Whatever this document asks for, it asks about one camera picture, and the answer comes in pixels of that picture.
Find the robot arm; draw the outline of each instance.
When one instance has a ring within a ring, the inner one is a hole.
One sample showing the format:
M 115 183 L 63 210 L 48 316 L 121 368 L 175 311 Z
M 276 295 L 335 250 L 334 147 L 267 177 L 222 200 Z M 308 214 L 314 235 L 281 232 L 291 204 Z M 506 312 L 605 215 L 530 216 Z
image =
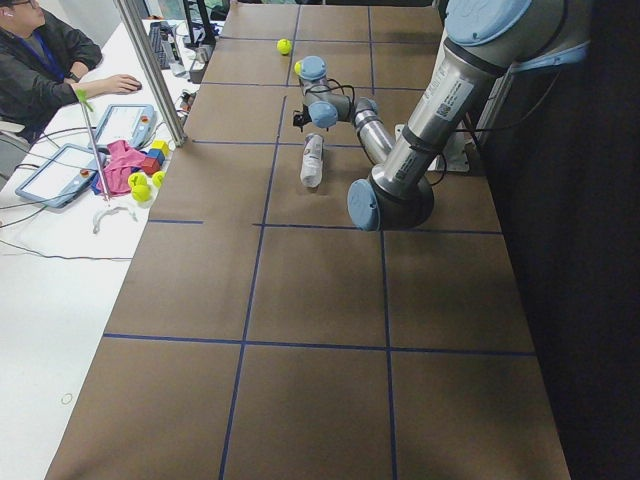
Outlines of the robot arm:
M 575 63 L 586 56 L 589 0 L 452 0 L 447 8 L 444 59 L 396 141 L 366 98 L 353 101 L 328 87 L 319 57 L 300 64 L 302 127 L 353 123 L 375 164 L 349 189 L 349 214 L 363 230 L 410 228 L 433 210 L 424 174 L 477 96 L 512 70 Z

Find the white table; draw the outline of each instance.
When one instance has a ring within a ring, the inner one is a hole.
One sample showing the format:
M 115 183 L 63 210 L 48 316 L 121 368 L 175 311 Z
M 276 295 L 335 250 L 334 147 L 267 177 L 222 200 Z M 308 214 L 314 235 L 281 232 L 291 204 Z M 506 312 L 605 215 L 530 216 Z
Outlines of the white table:
M 130 73 L 141 80 L 141 91 L 105 95 L 90 100 L 95 126 L 113 103 L 152 104 L 155 101 L 137 56 L 121 24 L 103 49 L 101 65 L 85 79 Z M 197 85 L 163 71 L 172 98 Z M 79 105 L 61 109 L 46 132 L 83 126 Z M 54 135 L 62 145 L 87 145 L 84 132 Z M 160 128 L 156 138 L 170 139 Z M 49 141 L 36 144 L 32 154 L 50 156 L 57 148 Z M 24 163 L 45 160 L 29 154 Z M 14 190 L 32 170 L 18 169 L 0 192 L 0 207 L 23 204 Z M 93 215 L 105 208 L 101 196 L 81 194 L 61 210 L 46 209 L 33 218 L 0 229 L 0 240 L 47 255 L 133 256 L 144 229 L 149 205 L 130 196 L 134 221 L 126 211 L 106 216 L 93 234 Z M 6 225 L 36 212 L 39 205 L 0 210 Z M 0 243 L 0 478 L 44 478 L 60 443 L 104 326 L 129 267 L 129 261 L 62 260 L 42 258 Z

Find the person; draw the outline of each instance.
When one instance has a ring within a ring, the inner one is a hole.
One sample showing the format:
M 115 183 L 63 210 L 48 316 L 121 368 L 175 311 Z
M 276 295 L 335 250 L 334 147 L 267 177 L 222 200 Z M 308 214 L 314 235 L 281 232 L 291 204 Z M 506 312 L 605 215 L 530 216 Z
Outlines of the person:
M 18 135 L 29 143 L 60 107 L 78 101 L 76 90 L 91 98 L 141 88 L 127 74 L 79 84 L 101 60 L 98 45 L 37 0 L 0 0 L 0 117 L 24 125 Z

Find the person's hand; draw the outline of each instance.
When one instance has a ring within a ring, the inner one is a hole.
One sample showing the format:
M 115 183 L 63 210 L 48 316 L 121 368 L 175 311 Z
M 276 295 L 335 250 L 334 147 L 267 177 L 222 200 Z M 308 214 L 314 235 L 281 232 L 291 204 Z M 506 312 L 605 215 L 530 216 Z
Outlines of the person's hand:
M 133 93 L 142 88 L 142 84 L 135 77 L 127 74 L 113 75 L 101 80 L 104 93 Z

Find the yellow cube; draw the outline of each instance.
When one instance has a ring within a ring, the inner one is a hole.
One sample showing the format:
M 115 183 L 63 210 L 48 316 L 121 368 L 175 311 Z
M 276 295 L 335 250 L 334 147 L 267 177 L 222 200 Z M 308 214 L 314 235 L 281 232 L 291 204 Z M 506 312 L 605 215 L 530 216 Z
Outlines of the yellow cube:
M 151 148 L 157 148 L 158 150 L 161 150 L 164 158 L 169 157 L 169 144 L 164 140 L 154 140 L 151 144 Z

